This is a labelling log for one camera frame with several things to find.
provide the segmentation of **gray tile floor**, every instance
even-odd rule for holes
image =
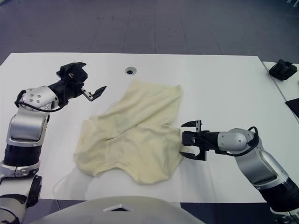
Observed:
[[[299,63],[299,8],[285,0],[6,0],[0,64],[12,52],[256,55]],[[42,199],[25,223],[74,203]]]

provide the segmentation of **crumpled fabric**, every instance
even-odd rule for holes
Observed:
[[[180,129],[171,126],[181,96],[180,85],[132,81],[112,109],[83,121],[78,168],[93,176],[120,168],[141,184],[168,179],[182,160]]]

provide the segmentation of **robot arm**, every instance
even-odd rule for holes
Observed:
[[[87,79],[83,66],[62,66],[57,83],[23,90],[18,95],[18,111],[10,121],[5,156],[0,162],[0,222],[22,223],[26,208],[38,201],[42,177],[36,173],[50,113],[61,110],[71,98],[83,94],[93,101],[105,90],[106,86],[91,94],[83,88]]]
[[[266,152],[255,127],[228,132],[201,130],[201,121],[191,121],[182,127],[196,127],[196,132],[184,131],[182,143],[199,147],[196,156],[181,154],[189,159],[206,160],[206,151],[233,156],[241,172],[262,194],[280,223],[299,223],[299,189],[280,164]]]

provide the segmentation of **black object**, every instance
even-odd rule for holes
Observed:
[[[287,104],[291,111],[299,118],[299,98],[286,101],[285,104]]]
[[[26,203],[27,208],[34,206],[38,202],[42,188],[42,179],[43,178],[38,175],[35,175],[33,178]]]
[[[5,165],[24,167],[38,163],[42,146],[20,147],[6,145],[4,161]]]
[[[197,132],[184,131],[182,134],[182,144],[184,146],[197,146],[199,154],[180,152],[182,156],[192,160],[206,161],[206,152],[210,149],[216,149],[217,137],[219,132],[210,132],[201,130],[201,120],[189,121],[181,127],[196,127]]]
[[[269,70],[270,75],[279,79],[287,80],[289,77],[297,72],[297,67],[290,62],[285,62],[282,59]]]
[[[273,188],[259,192],[274,211],[292,211],[299,207],[299,188],[290,178]]]

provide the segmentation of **white table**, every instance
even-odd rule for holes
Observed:
[[[268,71],[276,64],[275,62],[263,62],[263,63]],[[299,98],[299,72],[298,71],[284,81],[281,81],[274,77],[271,78],[275,82],[279,90],[281,91],[281,94],[285,98],[285,101]],[[293,115],[299,122],[299,118],[294,113]]]
[[[238,169],[234,158],[207,153],[207,161],[183,159],[172,177],[153,185],[136,184],[122,170],[111,170],[99,178],[82,174],[73,152],[82,120],[105,112],[118,101],[133,79],[160,84],[181,84],[184,95],[174,126],[195,119],[203,128],[228,131],[234,127],[257,126],[264,148],[299,183],[299,125],[255,56],[140,55],[93,53],[11,54],[0,66],[1,155],[7,127],[17,109],[20,90],[58,81],[61,65],[85,62],[88,90],[107,85],[92,103],[81,96],[63,110],[52,113],[41,154],[39,175],[43,176],[41,198],[89,200],[104,196],[142,195],[170,202],[252,203],[263,202]],[[134,76],[124,70],[137,68]]]

